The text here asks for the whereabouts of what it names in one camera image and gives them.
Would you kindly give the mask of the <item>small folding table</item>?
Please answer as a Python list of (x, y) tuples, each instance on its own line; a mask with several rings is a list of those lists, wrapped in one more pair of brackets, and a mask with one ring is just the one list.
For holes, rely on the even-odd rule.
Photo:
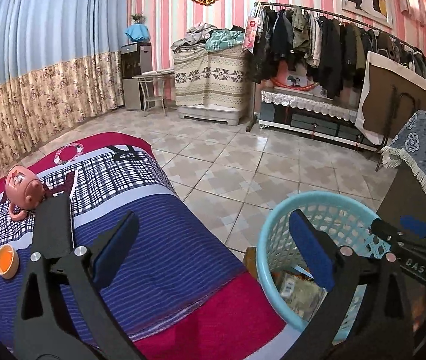
[(139, 86), (140, 97), (143, 99), (143, 116), (146, 117), (153, 108), (160, 107), (164, 116), (166, 111), (166, 82), (173, 78), (173, 68), (145, 72), (134, 79)]

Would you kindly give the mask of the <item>red blue striped table cloth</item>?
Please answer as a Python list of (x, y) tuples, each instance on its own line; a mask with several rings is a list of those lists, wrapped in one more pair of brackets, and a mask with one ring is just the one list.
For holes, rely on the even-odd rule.
[(280, 359), (298, 337), (146, 141), (96, 134), (0, 180), (0, 359)]

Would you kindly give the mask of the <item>patterned cloth covered cabinet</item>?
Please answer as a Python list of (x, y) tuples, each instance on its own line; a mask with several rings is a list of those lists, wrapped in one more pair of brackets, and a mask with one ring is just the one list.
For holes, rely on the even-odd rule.
[(181, 118), (238, 125), (249, 111), (248, 58), (240, 46), (174, 54), (175, 104)]

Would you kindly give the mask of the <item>pink piggy bank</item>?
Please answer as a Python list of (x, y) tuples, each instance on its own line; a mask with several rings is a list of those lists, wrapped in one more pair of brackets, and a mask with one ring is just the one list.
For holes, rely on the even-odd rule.
[(42, 202), (44, 186), (34, 172), (21, 165), (13, 166), (5, 179), (5, 193), (9, 200), (8, 213), (12, 221), (24, 220)]

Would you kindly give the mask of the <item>printed wrapper trash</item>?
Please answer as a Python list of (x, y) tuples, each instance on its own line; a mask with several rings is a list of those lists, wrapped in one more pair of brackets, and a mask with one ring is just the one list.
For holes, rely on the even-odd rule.
[(319, 287), (313, 276), (299, 266), (271, 271), (271, 277), (282, 300), (302, 320), (310, 322), (328, 292)]

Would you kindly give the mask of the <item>blue floral curtain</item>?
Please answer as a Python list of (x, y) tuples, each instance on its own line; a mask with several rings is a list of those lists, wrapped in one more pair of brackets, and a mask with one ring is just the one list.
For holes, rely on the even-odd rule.
[(0, 174), (123, 105), (127, 0), (0, 0)]

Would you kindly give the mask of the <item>orange small bowl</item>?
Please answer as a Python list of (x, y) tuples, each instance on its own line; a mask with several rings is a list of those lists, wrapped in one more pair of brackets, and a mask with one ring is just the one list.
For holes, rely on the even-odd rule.
[(5, 244), (0, 247), (0, 276), (5, 280), (14, 278), (19, 268), (19, 256), (14, 247)]

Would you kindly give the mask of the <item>pile of folded clothes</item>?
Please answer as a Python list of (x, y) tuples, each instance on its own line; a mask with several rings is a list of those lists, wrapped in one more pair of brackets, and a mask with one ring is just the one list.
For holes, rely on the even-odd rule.
[(242, 27), (217, 28), (212, 24), (200, 22), (189, 28), (183, 38), (171, 45), (174, 53), (182, 51), (205, 49), (216, 52), (241, 46), (245, 39), (245, 30)]

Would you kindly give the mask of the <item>hanging dark clothes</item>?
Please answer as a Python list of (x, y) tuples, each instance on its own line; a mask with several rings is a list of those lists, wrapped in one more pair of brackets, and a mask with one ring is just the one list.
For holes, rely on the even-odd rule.
[(275, 10), (262, 5), (256, 13), (251, 22), (257, 28), (249, 61), (250, 79), (256, 84), (277, 78), (282, 63), (291, 72), (302, 64), (307, 76), (333, 99), (346, 81), (362, 88), (369, 53), (383, 55), (426, 79), (424, 53), (405, 47), (388, 33), (314, 16), (298, 6)]

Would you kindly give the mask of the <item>low tv cabinet lace cover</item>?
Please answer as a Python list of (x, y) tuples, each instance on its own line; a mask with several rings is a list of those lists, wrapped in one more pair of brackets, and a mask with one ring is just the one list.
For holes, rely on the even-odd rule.
[(362, 150), (376, 149), (355, 126), (357, 111), (336, 105), (326, 97), (264, 88), (260, 99), (261, 128), (281, 129)]

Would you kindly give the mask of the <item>light blue plastic trash basket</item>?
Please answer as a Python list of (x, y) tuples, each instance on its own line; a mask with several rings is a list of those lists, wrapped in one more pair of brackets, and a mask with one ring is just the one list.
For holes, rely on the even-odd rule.
[(388, 245), (369, 233), (378, 217), (340, 194), (299, 193), (280, 203), (262, 226), (257, 250), (258, 279), (267, 300), (285, 322), (303, 332), (309, 322), (292, 311), (274, 286), (271, 270), (309, 270), (330, 293), (327, 311), (345, 311), (334, 343), (346, 340), (360, 322), (388, 316), (388, 291), (401, 285), (398, 265), (388, 262)]

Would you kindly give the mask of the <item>grey water dispenser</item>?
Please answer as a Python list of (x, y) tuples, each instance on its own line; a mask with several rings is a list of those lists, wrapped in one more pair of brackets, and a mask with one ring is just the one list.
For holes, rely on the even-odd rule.
[(136, 42), (122, 46), (120, 62), (125, 108), (129, 111), (142, 111), (143, 95), (136, 77), (153, 70), (151, 43)]

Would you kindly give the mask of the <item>dark wooden side cabinet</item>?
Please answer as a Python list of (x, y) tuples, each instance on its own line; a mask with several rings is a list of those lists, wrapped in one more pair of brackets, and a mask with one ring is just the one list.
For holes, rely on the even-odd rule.
[(400, 219), (404, 215), (426, 222), (426, 194), (406, 164), (398, 167), (376, 214), (396, 228), (401, 228)]

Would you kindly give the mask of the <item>folded brown table board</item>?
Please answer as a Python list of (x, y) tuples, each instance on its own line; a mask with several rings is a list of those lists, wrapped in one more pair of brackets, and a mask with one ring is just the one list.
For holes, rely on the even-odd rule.
[(355, 121), (358, 131), (375, 147), (384, 146), (419, 110), (426, 111), (426, 79), (369, 52)]

